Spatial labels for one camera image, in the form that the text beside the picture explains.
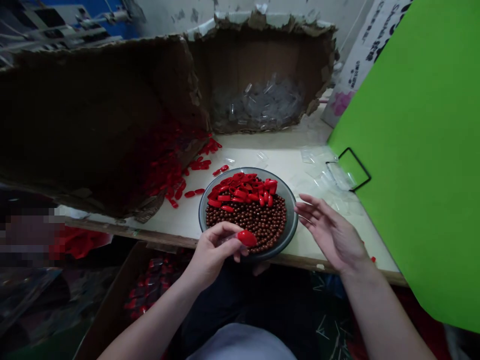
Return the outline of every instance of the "hand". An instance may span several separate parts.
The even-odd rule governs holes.
[[[182,276],[199,292],[208,288],[219,275],[226,258],[233,255],[234,260],[239,263],[241,254],[248,255],[247,248],[237,238],[216,247],[218,240],[242,230],[238,225],[223,221],[205,231],[200,236],[195,253]]]
[[[295,204],[300,222],[311,232],[330,264],[341,275],[357,273],[364,265],[372,264],[360,236],[343,216],[323,199],[300,194],[305,202]]]

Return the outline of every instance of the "open cardboard box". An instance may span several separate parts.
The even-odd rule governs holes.
[[[338,59],[335,31],[330,23],[307,23],[300,15],[253,11],[217,12],[212,20],[185,34],[199,79],[201,105],[210,113],[213,130],[258,131],[251,117],[247,124],[229,122],[228,114],[214,119],[214,92],[241,95],[249,84],[265,86],[273,74],[304,88],[303,111],[282,127],[298,124],[303,114],[315,111]],[[216,121],[229,123],[228,130]]]
[[[23,52],[0,72],[0,183],[114,218],[150,218],[164,193],[141,193],[133,149],[159,122],[209,130],[180,36],[74,51]],[[183,142],[183,168],[204,141]]]
[[[20,53],[14,68],[0,72],[0,183],[144,223],[166,190],[153,197],[139,191],[133,150],[152,127],[168,121],[162,113],[209,131],[215,88],[241,92],[278,73],[304,84],[309,114],[330,82],[334,31],[332,24],[292,15],[217,13],[185,34],[188,41],[171,35]],[[183,168],[203,145],[183,142],[176,153]]]
[[[147,270],[149,260],[157,255],[158,251],[147,248],[147,242],[139,241],[135,244],[103,299],[95,320],[83,337],[74,360],[97,359],[132,323],[124,310],[125,299],[140,274]]]

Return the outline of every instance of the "forearm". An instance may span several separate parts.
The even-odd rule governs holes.
[[[341,278],[370,359],[435,359],[373,264]]]
[[[182,275],[144,315],[123,331],[99,360],[158,360],[200,291]]]

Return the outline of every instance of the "black metal stand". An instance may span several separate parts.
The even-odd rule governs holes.
[[[365,174],[368,176],[368,179],[365,180],[364,182],[362,182],[360,185],[357,185],[355,186],[354,188],[351,188],[350,191],[352,193],[354,193],[355,191],[357,191],[358,189],[360,189],[363,185],[365,185],[366,183],[368,183],[370,180],[372,180],[372,176],[370,175],[370,173],[367,171],[367,169],[365,168],[364,164],[360,161],[360,159],[358,158],[358,156],[354,153],[354,151],[350,148],[350,147],[347,147],[345,150],[343,150],[343,152],[340,154],[340,156],[338,157],[338,162],[333,162],[333,161],[327,161],[325,164],[326,164],[326,167],[328,168],[328,170],[330,171],[330,173],[332,173],[332,171],[330,170],[329,168],[329,164],[338,164],[340,162],[340,158],[347,152],[347,151],[350,151],[351,154],[353,155],[353,157],[355,158],[355,160],[358,162],[358,164],[361,166],[361,168],[363,169],[363,171],[365,172]]]

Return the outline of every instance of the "green board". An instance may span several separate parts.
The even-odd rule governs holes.
[[[328,141],[421,306],[475,332],[479,86],[480,1],[415,0]]]

